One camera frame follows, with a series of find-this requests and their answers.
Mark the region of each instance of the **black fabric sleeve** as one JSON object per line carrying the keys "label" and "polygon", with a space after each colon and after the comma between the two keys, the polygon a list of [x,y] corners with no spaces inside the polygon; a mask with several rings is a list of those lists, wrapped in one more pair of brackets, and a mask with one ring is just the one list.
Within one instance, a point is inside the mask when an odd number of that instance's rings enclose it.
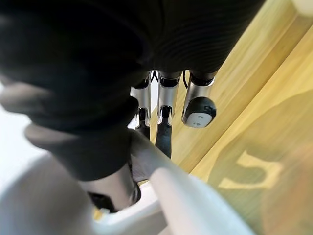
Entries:
{"label": "black fabric sleeve", "polygon": [[1,105],[77,179],[114,173],[130,157],[141,42],[93,5],[25,2],[0,3]]}

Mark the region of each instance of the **white background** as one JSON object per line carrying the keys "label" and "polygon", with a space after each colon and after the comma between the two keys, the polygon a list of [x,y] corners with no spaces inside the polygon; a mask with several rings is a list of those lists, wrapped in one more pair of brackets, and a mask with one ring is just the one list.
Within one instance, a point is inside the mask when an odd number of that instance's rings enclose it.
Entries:
{"label": "white background", "polygon": [[[157,82],[151,84],[151,108],[157,105]],[[29,124],[25,115],[8,113],[0,106],[0,193],[32,161],[44,151],[32,146],[23,130]]]}

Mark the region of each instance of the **black cable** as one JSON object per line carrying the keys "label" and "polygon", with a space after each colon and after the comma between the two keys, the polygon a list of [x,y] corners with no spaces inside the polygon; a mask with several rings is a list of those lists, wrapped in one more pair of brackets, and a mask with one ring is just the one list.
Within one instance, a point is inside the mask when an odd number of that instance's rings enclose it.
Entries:
{"label": "black cable", "polygon": [[155,78],[156,79],[156,81],[158,82],[158,78],[157,78],[157,72],[155,71],[155,70],[153,70],[153,72],[152,72],[153,74],[152,74],[152,78],[151,78],[151,82],[153,81],[153,79]]}
{"label": "black cable", "polygon": [[183,79],[183,81],[184,81],[185,87],[188,88],[185,75],[186,75],[186,70],[184,70],[184,71],[182,72],[182,79]]}

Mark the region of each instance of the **robotic finger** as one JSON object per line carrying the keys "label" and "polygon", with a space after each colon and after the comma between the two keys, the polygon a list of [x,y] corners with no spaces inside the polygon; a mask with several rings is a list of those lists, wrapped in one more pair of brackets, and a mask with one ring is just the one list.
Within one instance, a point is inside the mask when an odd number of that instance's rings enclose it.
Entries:
{"label": "robotic finger", "polygon": [[159,71],[157,101],[156,146],[169,158],[172,155],[172,119],[179,87],[181,71],[166,73]]}
{"label": "robotic finger", "polygon": [[190,78],[181,120],[193,128],[207,127],[216,116],[216,107],[209,98],[215,74],[190,71]]}

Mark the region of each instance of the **wooden surface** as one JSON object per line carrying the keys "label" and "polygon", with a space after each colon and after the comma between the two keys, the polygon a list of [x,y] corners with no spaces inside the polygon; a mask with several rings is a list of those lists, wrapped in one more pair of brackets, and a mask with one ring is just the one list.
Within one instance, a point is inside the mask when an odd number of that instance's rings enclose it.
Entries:
{"label": "wooden surface", "polygon": [[[190,172],[266,84],[312,24],[289,0],[268,0],[241,37],[216,77],[211,98],[218,116],[210,126],[185,127],[181,112],[186,89],[180,84],[173,120],[172,159]],[[151,139],[156,137],[153,112]]]}
{"label": "wooden surface", "polygon": [[313,27],[192,174],[258,234],[313,234]]}

